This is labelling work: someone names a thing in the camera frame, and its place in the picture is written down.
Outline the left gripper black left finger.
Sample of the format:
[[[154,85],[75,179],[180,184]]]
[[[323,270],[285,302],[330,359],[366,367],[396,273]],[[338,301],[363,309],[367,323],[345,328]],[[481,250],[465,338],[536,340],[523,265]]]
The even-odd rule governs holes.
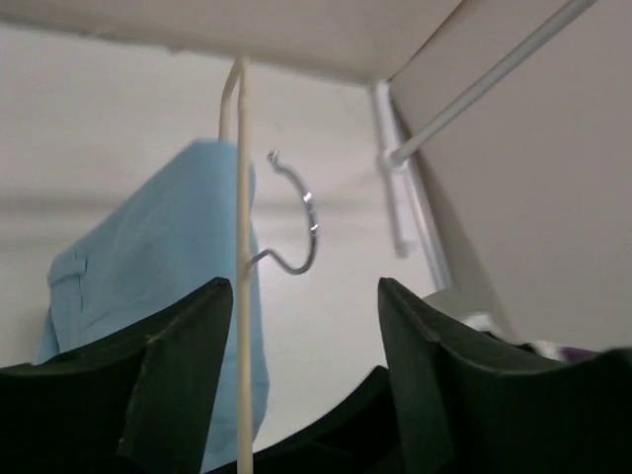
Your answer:
[[[1,371],[5,473],[198,473],[232,313],[216,278],[41,364]]]

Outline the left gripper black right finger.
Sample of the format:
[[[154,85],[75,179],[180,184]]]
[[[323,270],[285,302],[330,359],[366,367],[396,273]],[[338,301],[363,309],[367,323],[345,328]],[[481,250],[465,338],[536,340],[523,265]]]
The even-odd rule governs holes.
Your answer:
[[[631,352],[564,363],[495,340],[391,277],[378,313],[409,473],[627,473]]]

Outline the light blue trousers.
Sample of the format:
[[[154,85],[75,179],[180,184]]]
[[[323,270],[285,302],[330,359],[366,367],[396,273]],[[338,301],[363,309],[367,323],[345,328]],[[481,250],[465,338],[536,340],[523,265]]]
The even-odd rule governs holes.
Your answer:
[[[58,254],[35,364],[101,340],[228,280],[232,313],[201,469],[238,452],[237,148],[198,140]]]

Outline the cream plastic hanger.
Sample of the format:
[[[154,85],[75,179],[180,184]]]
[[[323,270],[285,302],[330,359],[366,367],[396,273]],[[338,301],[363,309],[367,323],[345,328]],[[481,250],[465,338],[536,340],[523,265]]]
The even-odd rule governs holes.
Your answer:
[[[230,112],[233,93],[238,93],[237,104],[237,244],[236,244],[236,297],[237,297],[237,345],[238,345],[238,455],[237,471],[241,474],[254,472],[253,456],[253,399],[251,353],[251,272],[264,258],[270,258],[287,274],[300,276],[307,273],[316,259],[319,244],[319,223],[314,196],[299,174],[280,160],[277,150],[269,152],[267,160],[278,175],[289,180],[300,197],[308,233],[308,252],[304,263],[293,267],[280,252],[268,248],[254,255],[251,253],[251,101],[250,58],[235,58],[226,78],[220,101],[218,138],[230,137]]]

